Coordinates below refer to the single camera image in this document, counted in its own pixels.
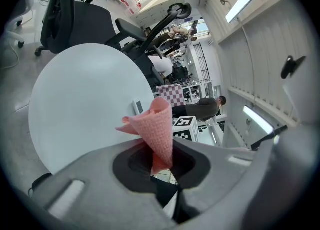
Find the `man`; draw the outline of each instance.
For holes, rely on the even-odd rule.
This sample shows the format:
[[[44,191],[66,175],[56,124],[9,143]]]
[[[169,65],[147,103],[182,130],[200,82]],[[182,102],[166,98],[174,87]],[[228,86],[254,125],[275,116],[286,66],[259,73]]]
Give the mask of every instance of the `man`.
[[[198,104],[178,105],[172,108],[174,118],[182,116],[195,116],[197,120],[203,122],[216,116],[219,108],[227,103],[224,96],[220,96],[217,100],[214,98],[202,98]]]
[[[169,58],[162,57],[161,59],[159,56],[149,56],[149,59],[153,63],[155,70],[162,75],[162,78],[172,74],[174,65]]]
[[[159,37],[155,38],[151,44],[148,47],[148,50],[152,50],[153,46],[156,46],[157,48],[160,47],[161,44],[163,44],[166,40],[175,38],[176,34],[180,34],[182,36],[191,37],[189,43],[191,44],[192,41],[196,41],[197,37],[193,37],[195,34],[197,34],[197,29],[191,28],[190,30],[186,28],[178,29],[175,26],[172,26],[172,29],[170,32],[167,32],[165,34],[160,35]]]

